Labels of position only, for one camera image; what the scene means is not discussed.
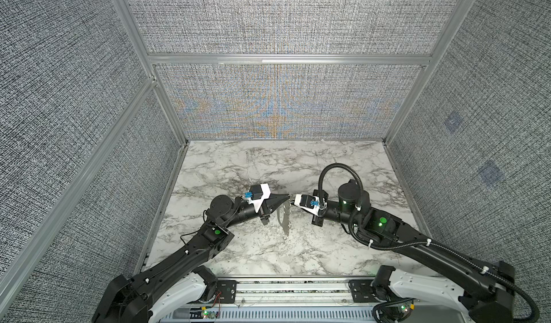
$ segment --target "back wall panel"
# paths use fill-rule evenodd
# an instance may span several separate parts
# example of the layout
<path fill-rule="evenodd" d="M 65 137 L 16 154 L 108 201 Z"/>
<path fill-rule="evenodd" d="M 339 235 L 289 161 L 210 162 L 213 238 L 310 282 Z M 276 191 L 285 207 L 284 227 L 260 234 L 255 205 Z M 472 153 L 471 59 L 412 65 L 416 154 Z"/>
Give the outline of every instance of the back wall panel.
<path fill-rule="evenodd" d="M 0 0 L 0 277 L 145 80 L 111 0 Z"/>
<path fill-rule="evenodd" d="M 551 0 L 476 0 L 390 144 L 434 238 L 515 266 L 541 322 L 551 321 L 549 21 Z"/>
<path fill-rule="evenodd" d="M 157 65 L 193 139 L 382 138 L 417 65 Z"/>
<path fill-rule="evenodd" d="M 428 54 L 458 0 L 128 0 L 150 52 Z"/>
<path fill-rule="evenodd" d="M 138 262 L 180 144 L 150 93 L 2 323 L 89 322 Z"/>

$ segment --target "cylindrical motor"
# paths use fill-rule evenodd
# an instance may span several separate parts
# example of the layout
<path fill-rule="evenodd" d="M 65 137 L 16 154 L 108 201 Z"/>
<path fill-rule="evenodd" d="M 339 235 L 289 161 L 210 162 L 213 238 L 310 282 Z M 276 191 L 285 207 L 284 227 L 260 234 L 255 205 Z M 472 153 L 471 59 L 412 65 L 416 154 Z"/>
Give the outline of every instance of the cylindrical motor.
<path fill-rule="evenodd" d="M 356 201 L 359 197 L 359 187 L 354 180 L 348 181 L 339 187 L 339 210 L 343 213 L 350 213 L 355 209 Z M 371 207 L 369 202 L 369 193 L 364 190 L 364 202 L 362 203 L 362 208 L 368 209 Z"/>

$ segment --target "marble tabletop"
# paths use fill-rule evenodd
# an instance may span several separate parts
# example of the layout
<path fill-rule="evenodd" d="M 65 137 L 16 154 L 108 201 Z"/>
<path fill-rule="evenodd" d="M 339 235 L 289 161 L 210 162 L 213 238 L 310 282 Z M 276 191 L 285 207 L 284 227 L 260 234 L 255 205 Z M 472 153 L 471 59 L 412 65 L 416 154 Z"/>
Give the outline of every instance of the marble tabletop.
<path fill-rule="evenodd" d="M 344 163 L 355 169 L 371 204 L 417 224 L 381 142 L 371 141 L 194 141 L 177 178 L 147 266 L 183 246 L 180 235 L 197 230 L 217 195 L 242 196 L 251 184 L 268 183 L 279 194 L 311 194 L 323 168 Z M 337 201 L 350 174 L 332 169 L 323 188 Z M 429 275 L 432 271 L 394 252 L 354 241 L 340 224 L 311 224 L 311 215 L 291 206 L 288 236 L 276 213 L 264 226 L 253 219 L 230 228 L 235 237 L 207 265 L 222 275 L 375 275 L 382 264 Z"/>

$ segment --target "black corrugated cable sleeve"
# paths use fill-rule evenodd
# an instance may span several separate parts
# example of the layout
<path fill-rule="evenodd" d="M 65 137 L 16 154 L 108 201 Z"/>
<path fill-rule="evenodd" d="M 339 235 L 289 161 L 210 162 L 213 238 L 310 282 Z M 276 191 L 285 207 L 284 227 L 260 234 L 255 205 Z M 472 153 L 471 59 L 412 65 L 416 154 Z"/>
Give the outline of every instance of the black corrugated cable sleeve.
<path fill-rule="evenodd" d="M 380 308 L 387 307 L 387 306 L 408 303 L 408 302 L 413 301 L 413 300 L 415 300 L 415 298 L 405 298 L 405 299 L 399 299 L 399 300 L 394 300 L 394 301 L 386 301 L 384 303 L 377 304 L 377 305 L 373 306 L 373 310 L 371 310 L 371 314 L 373 315 L 373 318 L 376 320 L 377 323 L 384 323 L 382 320 L 380 320 L 377 317 L 377 310 L 379 310 Z"/>
<path fill-rule="evenodd" d="M 350 219 L 348 220 L 348 231 L 350 232 L 350 234 L 352 235 L 352 237 L 358 241 L 359 243 L 363 244 L 363 245 L 367 245 L 375 250 L 381 250 L 381 251 L 395 251 L 395 250 L 398 250 L 398 249 L 402 249 L 402 248 L 407 248 L 409 246 L 415 246 L 415 245 L 427 245 L 429 243 L 428 240 L 424 239 L 424 240 L 412 240 L 412 241 L 409 241 L 409 242 L 404 242 L 404 243 L 401 243 L 399 245 L 393 245 L 393 246 L 377 246 L 375 244 L 371 244 L 369 245 L 369 241 L 366 241 L 362 238 L 360 238 L 357 234 L 356 234 L 356 231 L 354 231 L 354 218 L 356 216 L 356 214 L 358 213 L 358 211 L 356 211 L 355 209 L 352 210 L 352 214 L 350 215 Z M 445 250 L 447 252 L 449 252 L 450 254 L 454 255 L 455 257 L 461 259 L 462 261 L 464 261 L 466 264 L 468 264 L 469 266 L 471 266 L 473 269 L 479 271 L 479 272 L 482 272 L 484 271 L 484 269 L 482 267 L 480 267 L 479 265 L 473 263 L 471 260 L 469 260 L 468 258 L 464 257 L 463 255 L 461 255 L 459 252 L 453 250 L 453 249 L 450 249 L 449 247 L 447 247 L 446 245 L 444 244 L 440 244 L 438 242 L 435 242 L 435 241 L 431 241 L 430 242 L 430 245 L 431 246 L 434 246 L 436 248 L 440 248 L 442 250 Z M 528 317 L 525 317 L 525 318 L 516 318 L 516 319 L 513 319 L 513 322 L 514 323 L 534 323 L 536 322 L 539 318 L 540 318 L 540 309 L 538 308 L 538 305 L 534 302 L 534 300 L 526 293 L 524 292 L 520 287 L 518 287 L 517 285 L 515 285 L 514 283 L 510 282 L 509 280 L 505 279 L 505 278 L 502 278 L 501 276 L 497 275 L 497 274 L 494 274 L 492 273 L 491 271 L 489 270 L 486 270 L 486 273 L 484 274 L 485 276 L 489 276 L 491 278 L 493 278 L 497 283 L 509 288 L 509 289 L 512 289 L 513 291 L 517 292 L 518 294 L 520 294 L 520 296 L 526 300 L 526 302 L 528 303 L 528 305 L 530 306 L 530 310 L 531 310 L 531 313 L 530 313 L 530 316 Z"/>
<path fill-rule="evenodd" d="M 358 185 L 360 189 L 360 196 L 358 197 L 358 201 L 356 202 L 356 207 L 361 207 L 363 200 L 364 200 L 364 186 L 362 184 L 362 180 L 360 179 L 360 176 L 357 172 L 355 172 L 352 168 L 350 168 L 346 164 L 342 163 L 333 163 L 329 164 L 327 167 L 325 167 L 320 174 L 320 179 L 317 182 L 317 191 L 318 195 L 320 196 L 320 216 L 323 217 L 325 215 L 325 206 L 323 205 L 323 178 L 325 177 L 325 174 L 327 174 L 327 171 L 333 169 L 333 168 L 341 168 L 350 173 L 352 177 L 354 177 L 354 180 L 356 181 L 356 184 Z"/>

